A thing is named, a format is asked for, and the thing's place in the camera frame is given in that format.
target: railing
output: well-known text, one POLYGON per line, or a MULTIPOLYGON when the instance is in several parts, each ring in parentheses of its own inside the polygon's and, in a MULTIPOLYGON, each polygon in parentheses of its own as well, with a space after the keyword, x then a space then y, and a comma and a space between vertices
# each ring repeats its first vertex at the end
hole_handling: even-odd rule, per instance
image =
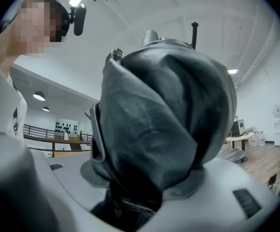
POLYGON ((35 126, 24 125, 23 133, 25 135, 30 135, 39 138, 49 138, 49 139, 63 139, 64 133, 54 130, 47 130, 35 126))
POLYGON ((92 139, 92 135, 80 133, 80 140, 87 141, 88 145, 90 145, 91 139, 92 139))
POLYGON ((25 139, 30 139, 30 140, 35 140, 35 141, 40 141, 40 142, 46 142, 46 143, 51 143, 52 144, 52 149, 40 149, 40 148, 36 148, 36 147, 30 147, 31 149, 36 149, 36 150, 41 150, 41 151, 50 151, 52 152, 52 157, 55 157, 55 152, 61 152, 61 154, 64 153, 75 153, 75 152, 88 152, 90 151, 90 149, 88 150, 56 150, 55 149, 55 144, 70 144, 70 145, 87 145, 87 141, 77 141, 77 142, 71 142, 71 141, 67 141, 67 140, 59 140, 59 139, 49 139, 49 138, 42 138, 42 137, 36 137, 36 136, 31 136, 31 135, 27 135, 24 134, 24 138, 25 139))

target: white ceiling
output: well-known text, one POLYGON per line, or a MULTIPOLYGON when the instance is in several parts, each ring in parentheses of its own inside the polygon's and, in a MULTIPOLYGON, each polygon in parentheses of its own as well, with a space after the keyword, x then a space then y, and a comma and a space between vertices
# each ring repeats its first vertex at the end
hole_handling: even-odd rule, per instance
MULTIPOLYGON (((69 0, 62 0, 68 7, 69 0)), ((137 50, 147 29, 160 37, 191 43, 191 22, 199 23, 196 50, 239 69, 238 85, 261 61, 275 36, 277 17, 263 0, 83 0, 84 32, 43 55, 20 57, 14 67, 97 101, 107 54, 137 50)))
POLYGON ((88 122, 88 118, 84 115, 84 112, 94 102, 16 69, 11 69, 10 75, 16 88, 25 98, 28 107, 42 111, 44 106, 48 106, 50 113, 58 117, 84 123, 88 122), (45 101, 39 101, 33 97, 33 94, 38 90, 44 93, 45 101))

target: white shirt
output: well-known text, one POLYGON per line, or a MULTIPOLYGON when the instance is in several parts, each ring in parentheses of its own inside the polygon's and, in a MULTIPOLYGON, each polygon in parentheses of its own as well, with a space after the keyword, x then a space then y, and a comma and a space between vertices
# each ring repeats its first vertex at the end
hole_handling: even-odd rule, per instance
MULTIPOLYGON (((10 77, 10 74, 6 80, 10 84, 11 88, 14 88, 13 81, 12 81, 12 78, 10 77)), ((13 116, 12 116, 10 118, 6 133, 9 136, 12 136, 13 138, 20 140, 24 144, 23 128, 24 128, 26 112, 27 112, 27 103, 19 91, 18 91, 18 94, 19 94, 21 100, 17 106, 17 131, 16 131, 16 133, 14 132, 13 124, 16 122, 16 119, 14 120, 13 116)))
POLYGON ((23 127, 27 103, 13 87, 10 76, 5 80, 0 74, 0 132, 20 140, 24 144, 23 127), (13 127, 13 113, 17 108, 17 133, 13 127))

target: staircase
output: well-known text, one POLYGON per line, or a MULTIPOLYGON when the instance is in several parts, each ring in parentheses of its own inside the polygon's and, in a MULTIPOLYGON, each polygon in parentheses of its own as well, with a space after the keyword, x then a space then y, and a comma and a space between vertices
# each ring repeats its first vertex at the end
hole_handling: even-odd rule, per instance
POLYGON ((70 144, 71 150, 82 150, 80 144, 70 144))

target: computer monitor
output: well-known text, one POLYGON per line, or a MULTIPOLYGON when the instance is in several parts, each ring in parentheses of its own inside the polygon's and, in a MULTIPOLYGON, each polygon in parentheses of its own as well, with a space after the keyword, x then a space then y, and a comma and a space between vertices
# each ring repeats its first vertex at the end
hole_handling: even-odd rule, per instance
POLYGON ((238 121, 238 130, 239 130, 240 135, 243 135, 246 132, 245 131, 245 123, 244 123, 243 119, 238 121))
POLYGON ((245 123, 244 120, 241 119, 239 121, 235 121, 230 131, 231 137, 239 137, 245 133, 245 123))

